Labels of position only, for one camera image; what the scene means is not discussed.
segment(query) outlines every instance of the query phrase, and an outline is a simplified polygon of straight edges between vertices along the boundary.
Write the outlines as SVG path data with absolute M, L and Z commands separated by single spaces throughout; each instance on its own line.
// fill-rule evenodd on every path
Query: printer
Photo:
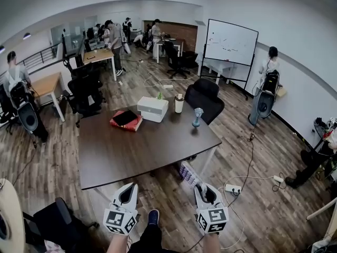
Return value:
M 142 97 L 137 103 L 137 109 L 141 112 L 143 119 L 160 123 L 167 110 L 169 102 L 164 99 Z

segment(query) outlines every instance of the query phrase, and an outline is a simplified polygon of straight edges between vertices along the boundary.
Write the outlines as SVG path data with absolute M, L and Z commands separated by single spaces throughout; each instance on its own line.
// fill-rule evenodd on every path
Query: red book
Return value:
M 130 131 L 134 131 L 136 132 L 137 129 L 139 128 L 140 124 L 142 123 L 143 121 L 143 117 L 141 115 L 137 115 L 137 119 L 131 121 L 130 123 L 126 124 L 126 125 L 123 125 L 123 126 L 119 126 L 115 120 L 114 120 L 114 117 L 117 116 L 117 115 L 120 115 L 122 114 L 124 111 L 117 111 L 116 114 L 111 118 L 110 120 L 110 125 L 114 126 L 114 127 L 117 127 L 117 128 L 121 128 L 121 129 L 126 129 L 126 130 L 130 130 Z

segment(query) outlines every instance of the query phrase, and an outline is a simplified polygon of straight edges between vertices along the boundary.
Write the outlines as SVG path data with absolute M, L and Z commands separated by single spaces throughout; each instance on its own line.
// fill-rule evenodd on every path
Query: white cup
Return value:
M 176 113 L 181 113 L 183 111 L 183 105 L 184 105 L 184 97 L 182 94 L 179 94 L 178 96 L 175 97 L 174 99 L 175 102 L 175 112 Z

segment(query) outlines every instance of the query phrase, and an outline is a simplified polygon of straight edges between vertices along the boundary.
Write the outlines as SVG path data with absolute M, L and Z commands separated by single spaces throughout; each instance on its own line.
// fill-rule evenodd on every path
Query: blue figurine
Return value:
M 195 121 L 192 122 L 192 126 L 197 128 L 200 125 L 199 117 L 201 117 L 201 115 L 204 113 L 204 110 L 201 108 L 196 108 L 194 109 L 194 111 L 195 111 Z

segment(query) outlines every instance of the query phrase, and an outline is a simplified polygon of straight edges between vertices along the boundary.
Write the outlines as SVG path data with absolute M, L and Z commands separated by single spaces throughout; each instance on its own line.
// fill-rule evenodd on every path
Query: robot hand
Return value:
M 229 220 L 220 192 L 207 183 L 194 187 L 197 221 L 205 233 L 220 232 Z
M 128 235 L 136 225 L 138 185 L 129 183 L 113 195 L 108 209 L 105 209 L 103 225 L 111 232 Z

